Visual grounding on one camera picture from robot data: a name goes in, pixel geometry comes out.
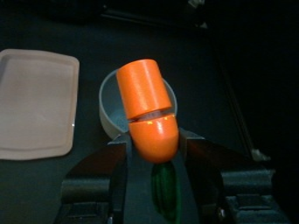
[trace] white tray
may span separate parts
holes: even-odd
[[[72,146],[78,61],[52,52],[0,52],[0,158],[66,154]]]

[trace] white bowl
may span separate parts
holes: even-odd
[[[127,116],[117,88],[116,73],[117,70],[106,76],[98,89],[98,118],[102,129],[110,139],[115,139],[120,134],[128,131]],[[177,104],[173,90],[165,80],[163,80],[163,83],[172,102],[172,107],[167,110],[167,113],[176,114]]]

